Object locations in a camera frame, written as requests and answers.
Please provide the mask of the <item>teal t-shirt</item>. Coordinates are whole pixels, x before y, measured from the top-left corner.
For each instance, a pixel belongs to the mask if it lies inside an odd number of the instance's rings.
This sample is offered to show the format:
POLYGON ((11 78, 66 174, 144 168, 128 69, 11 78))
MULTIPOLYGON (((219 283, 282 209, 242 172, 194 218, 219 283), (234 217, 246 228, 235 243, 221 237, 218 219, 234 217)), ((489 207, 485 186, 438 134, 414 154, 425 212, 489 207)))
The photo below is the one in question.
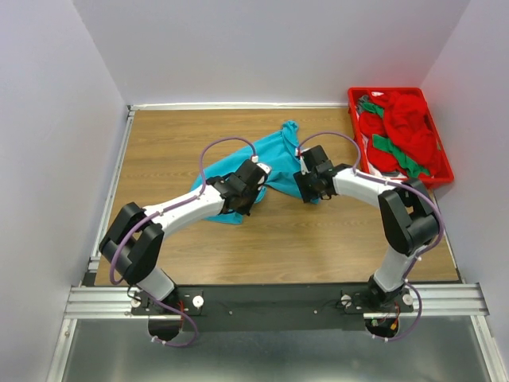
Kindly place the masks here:
POLYGON ((243 148, 206 167, 204 176, 210 178, 226 175, 237 170, 243 161, 252 154, 257 154, 258 160, 268 165, 271 172, 255 201, 257 203, 262 201, 269 188, 291 197, 300 198, 299 188, 293 178, 293 175, 301 170, 299 160, 294 157, 299 144, 297 132, 298 124, 293 120, 286 121, 279 131, 255 142, 250 142, 243 148))

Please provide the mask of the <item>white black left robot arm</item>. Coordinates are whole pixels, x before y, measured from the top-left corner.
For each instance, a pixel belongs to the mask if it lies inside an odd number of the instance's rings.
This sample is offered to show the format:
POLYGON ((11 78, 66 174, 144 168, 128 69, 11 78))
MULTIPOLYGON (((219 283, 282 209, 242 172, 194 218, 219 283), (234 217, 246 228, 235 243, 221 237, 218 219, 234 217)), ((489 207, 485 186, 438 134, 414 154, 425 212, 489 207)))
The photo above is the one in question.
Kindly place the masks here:
POLYGON ((199 220, 236 212, 248 215, 271 168, 252 159, 223 176, 208 178, 200 187, 159 205, 124 205, 99 244, 99 253, 111 265, 111 276, 137 286, 149 295, 159 314, 176 305, 175 282, 157 266, 164 240, 199 220))

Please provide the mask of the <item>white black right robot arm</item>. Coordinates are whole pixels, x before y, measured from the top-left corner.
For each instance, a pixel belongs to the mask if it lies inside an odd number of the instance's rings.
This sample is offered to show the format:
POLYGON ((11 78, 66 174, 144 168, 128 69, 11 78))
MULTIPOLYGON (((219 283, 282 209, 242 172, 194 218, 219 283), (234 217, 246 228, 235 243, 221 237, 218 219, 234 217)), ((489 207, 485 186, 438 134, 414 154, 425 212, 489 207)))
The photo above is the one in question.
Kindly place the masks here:
POLYGON ((293 177, 305 203, 346 196, 379 209, 388 249, 367 285, 350 296, 363 308, 386 310, 402 293, 418 257, 443 232, 437 207, 424 184, 417 178, 384 180, 349 165, 335 166, 322 146, 297 150, 296 156, 301 169, 293 177))

